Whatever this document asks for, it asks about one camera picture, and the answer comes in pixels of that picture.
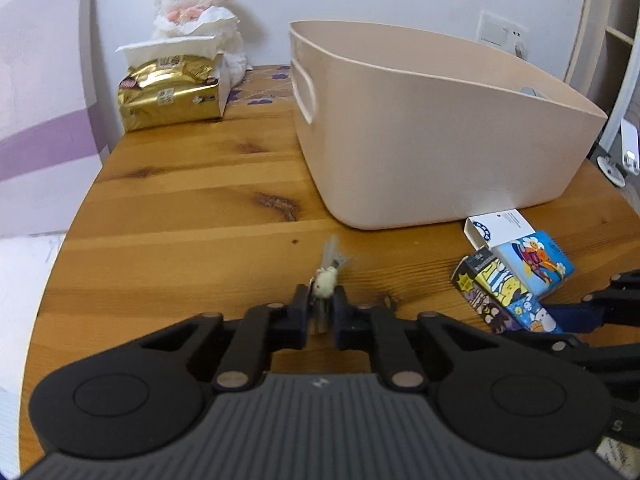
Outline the gold tissue pack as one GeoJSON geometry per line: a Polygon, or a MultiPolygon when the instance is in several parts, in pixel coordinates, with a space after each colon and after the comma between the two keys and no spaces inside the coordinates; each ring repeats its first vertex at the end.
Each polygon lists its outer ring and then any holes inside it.
{"type": "Polygon", "coordinates": [[[116,96],[125,131],[224,117],[231,80],[215,38],[155,39],[117,52],[128,65],[116,96]]]}

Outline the pink purple headboard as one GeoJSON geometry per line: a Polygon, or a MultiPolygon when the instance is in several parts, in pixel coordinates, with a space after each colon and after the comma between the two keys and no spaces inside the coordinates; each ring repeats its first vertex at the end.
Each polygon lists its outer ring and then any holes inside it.
{"type": "Polygon", "coordinates": [[[1,234],[65,232],[110,154],[93,77],[92,0],[1,8],[1,234]]]}

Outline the yellow black cartoon box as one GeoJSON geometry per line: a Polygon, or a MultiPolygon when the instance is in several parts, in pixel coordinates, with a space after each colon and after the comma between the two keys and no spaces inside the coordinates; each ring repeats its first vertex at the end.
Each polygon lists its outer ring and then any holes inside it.
{"type": "Polygon", "coordinates": [[[464,257],[450,281],[494,334],[517,330],[562,333],[555,318],[489,249],[464,257]]]}

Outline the purple patterned table mat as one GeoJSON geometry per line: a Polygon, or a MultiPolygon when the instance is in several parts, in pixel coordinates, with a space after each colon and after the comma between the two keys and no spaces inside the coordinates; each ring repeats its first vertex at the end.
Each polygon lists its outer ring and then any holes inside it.
{"type": "Polygon", "coordinates": [[[291,66],[254,66],[229,94],[228,104],[265,105],[293,101],[291,66]]]}

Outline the beige plastic storage basket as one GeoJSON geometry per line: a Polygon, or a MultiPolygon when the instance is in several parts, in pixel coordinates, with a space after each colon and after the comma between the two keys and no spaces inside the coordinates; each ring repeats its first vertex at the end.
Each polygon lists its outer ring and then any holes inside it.
{"type": "Polygon", "coordinates": [[[605,123],[562,80],[477,42],[337,20],[288,36],[300,149],[326,209],[356,229],[555,200],[605,123]]]}

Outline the white blue small box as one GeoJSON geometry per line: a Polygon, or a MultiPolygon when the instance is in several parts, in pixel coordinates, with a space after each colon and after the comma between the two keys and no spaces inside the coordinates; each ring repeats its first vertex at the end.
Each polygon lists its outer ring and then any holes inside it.
{"type": "Polygon", "coordinates": [[[532,235],[535,229],[517,209],[478,214],[464,222],[463,232],[475,249],[494,248],[532,235]]]}

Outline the white plush bunny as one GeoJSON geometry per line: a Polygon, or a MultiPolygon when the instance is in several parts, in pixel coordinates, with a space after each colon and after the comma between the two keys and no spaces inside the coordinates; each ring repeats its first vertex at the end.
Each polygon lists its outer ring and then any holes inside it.
{"type": "Polygon", "coordinates": [[[154,0],[156,17],[152,37],[212,37],[235,87],[244,78],[248,62],[239,31],[240,19],[228,8],[233,0],[154,0]]]}

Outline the white wall switch socket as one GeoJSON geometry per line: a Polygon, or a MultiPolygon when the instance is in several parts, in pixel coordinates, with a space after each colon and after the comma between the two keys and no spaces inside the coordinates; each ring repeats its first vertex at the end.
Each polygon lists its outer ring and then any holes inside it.
{"type": "Polygon", "coordinates": [[[480,44],[486,44],[527,61],[528,36],[529,29],[523,25],[486,10],[480,12],[475,36],[475,40],[480,44]]]}

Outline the blue cartoon card box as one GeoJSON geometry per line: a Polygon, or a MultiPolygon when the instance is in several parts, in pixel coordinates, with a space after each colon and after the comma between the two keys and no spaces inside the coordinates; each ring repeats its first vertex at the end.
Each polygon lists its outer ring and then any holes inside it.
{"type": "Polygon", "coordinates": [[[538,299],[550,295],[575,272],[575,266],[544,231],[505,242],[492,250],[538,299]]]}

